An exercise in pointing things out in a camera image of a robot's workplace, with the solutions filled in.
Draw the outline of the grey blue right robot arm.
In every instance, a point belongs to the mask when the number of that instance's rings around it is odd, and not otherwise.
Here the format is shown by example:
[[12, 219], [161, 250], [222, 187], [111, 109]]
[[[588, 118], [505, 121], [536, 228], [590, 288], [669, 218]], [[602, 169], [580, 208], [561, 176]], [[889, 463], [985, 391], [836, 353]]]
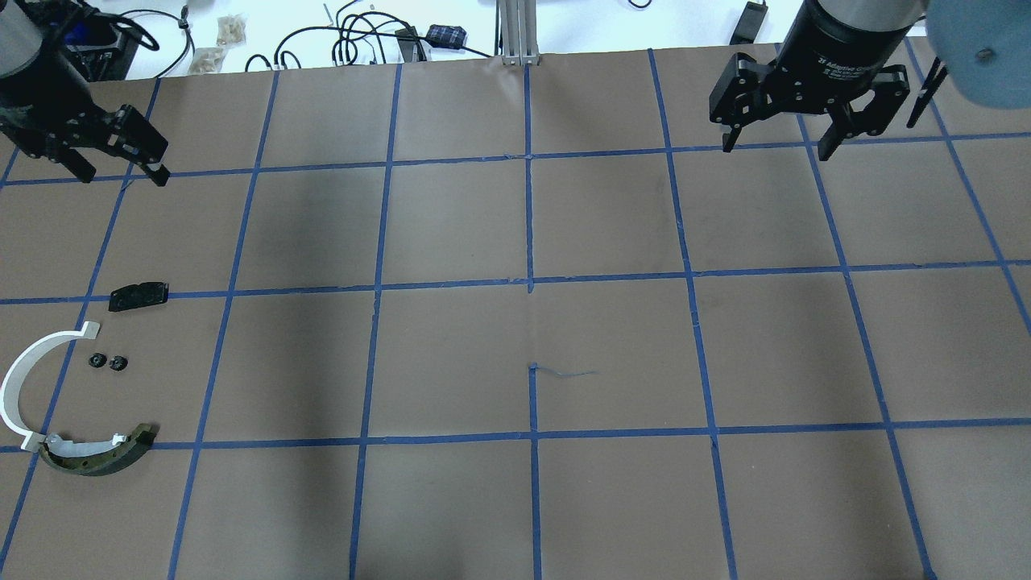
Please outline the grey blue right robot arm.
[[913, 127], [946, 80], [968, 102], [1028, 109], [1030, 4], [1027, 1], [804, 1], [781, 50], [766, 64], [736, 52], [708, 98], [708, 117], [733, 150], [753, 122], [778, 114], [828, 115], [818, 157], [828, 160], [859, 135], [888, 129], [912, 93], [890, 58], [916, 25], [934, 54], [914, 107]]

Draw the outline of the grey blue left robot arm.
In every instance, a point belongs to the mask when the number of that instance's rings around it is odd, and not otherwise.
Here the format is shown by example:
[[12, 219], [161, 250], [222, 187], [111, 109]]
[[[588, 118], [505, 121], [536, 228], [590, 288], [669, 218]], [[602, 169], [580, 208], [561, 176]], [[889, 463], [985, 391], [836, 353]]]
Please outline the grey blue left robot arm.
[[97, 173], [81, 153], [92, 148], [131, 163], [163, 187], [170, 177], [163, 163], [166, 137], [130, 104], [115, 111], [97, 106], [82, 66], [68, 52], [66, 36], [89, 21], [125, 33], [149, 52], [159, 49], [139, 23], [85, 1], [2, 3], [2, 133], [23, 153], [63, 166], [81, 183]]

